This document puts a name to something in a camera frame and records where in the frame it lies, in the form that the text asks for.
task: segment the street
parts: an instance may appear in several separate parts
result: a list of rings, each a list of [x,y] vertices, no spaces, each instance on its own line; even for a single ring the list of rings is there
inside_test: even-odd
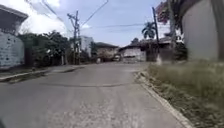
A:
[[[135,83],[147,64],[88,65],[25,82],[0,83],[6,128],[184,128]]]

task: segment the sky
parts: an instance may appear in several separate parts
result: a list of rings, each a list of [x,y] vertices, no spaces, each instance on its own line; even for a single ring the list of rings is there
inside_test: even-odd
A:
[[[44,6],[42,0],[0,0],[0,4],[27,13],[29,18],[23,23],[21,31],[33,33],[47,33],[52,30],[61,32],[64,36],[72,36],[72,25],[67,13],[75,14],[79,11],[79,23],[83,24],[87,18],[106,0],[45,0],[62,21]],[[81,35],[93,37],[96,42],[106,42],[125,46],[135,37],[142,39],[141,30],[144,23],[153,21],[152,7],[156,7],[162,0],[109,0],[93,18],[81,28]],[[131,25],[129,27],[103,26]],[[168,25],[159,24],[159,35],[169,31]]]

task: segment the curb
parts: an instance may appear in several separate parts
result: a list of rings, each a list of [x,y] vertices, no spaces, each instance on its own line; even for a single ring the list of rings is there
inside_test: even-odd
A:
[[[22,73],[22,74],[17,74],[17,75],[12,75],[12,76],[6,76],[6,77],[0,77],[0,82],[9,82],[11,80],[17,80],[17,79],[22,79],[24,77],[29,77],[29,76],[36,76],[36,75],[52,75],[52,74],[57,74],[57,73],[66,73],[66,72],[72,72],[75,71],[77,69],[81,69],[84,67],[73,67],[70,69],[66,69],[66,70],[61,70],[61,71],[56,71],[56,72],[51,72],[49,70],[43,70],[43,71],[35,71],[35,72],[28,72],[28,73]]]
[[[12,75],[12,76],[1,77],[0,82],[8,82],[11,80],[21,79],[23,77],[31,76],[31,75],[32,76],[33,75],[44,75],[47,72],[48,72],[47,70],[44,70],[44,71],[36,71],[36,72],[29,72],[29,73],[22,73],[22,74],[17,74],[17,75]]]
[[[135,75],[136,78],[145,77],[144,73],[138,73]],[[155,91],[150,89],[147,85],[151,83],[146,83],[145,80],[140,80],[142,83],[140,83],[141,87],[144,88],[153,98],[155,98],[158,102],[160,102],[163,107],[169,111],[185,128],[194,128],[193,124],[178,110],[176,110],[166,99],[159,96]]]

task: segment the sidewalk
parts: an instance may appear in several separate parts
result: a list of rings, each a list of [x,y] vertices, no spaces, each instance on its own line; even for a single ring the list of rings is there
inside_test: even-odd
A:
[[[63,66],[49,67],[44,70],[37,70],[34,72],[31,71],[31,72],[18,73],[18,74],[0,73],[0,82],[7,81],[8,79],[18,79],[20,77],[29,76],[29,75],[36,75],[36,74],[52,75],[56,73],[63,73],[70,70],[73,71],[82,67],[83,65],[63,65]]]

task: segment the bush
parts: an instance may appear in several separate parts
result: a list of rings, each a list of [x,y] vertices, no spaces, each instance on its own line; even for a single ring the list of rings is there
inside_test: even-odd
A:
[[[177,43],[175,47],[174,53],[175,60],[187,60],[188,58],[188,50],[183,43]]]

